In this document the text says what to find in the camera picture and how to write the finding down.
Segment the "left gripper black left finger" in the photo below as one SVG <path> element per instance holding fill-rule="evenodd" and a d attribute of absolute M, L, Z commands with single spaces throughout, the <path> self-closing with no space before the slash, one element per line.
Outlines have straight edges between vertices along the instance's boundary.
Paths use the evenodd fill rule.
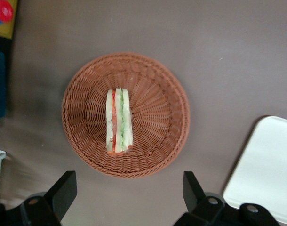
<path fill-rule="evenodd" d="M 30 197 L 20 205 L 23 225 L 60 226 L 76 195 L 76 172 L 67 171 L 43 196 Z"/>

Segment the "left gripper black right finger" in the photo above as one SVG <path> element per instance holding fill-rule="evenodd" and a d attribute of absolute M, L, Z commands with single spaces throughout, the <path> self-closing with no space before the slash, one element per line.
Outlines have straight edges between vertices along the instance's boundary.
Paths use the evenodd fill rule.
<path fill-rule="evenodd" d="M 213 195 L 207 196 L 191 171 L 183 173 L 183 199 L 187 207 L 176 226 L 222 226 L 225 204 Z"/>

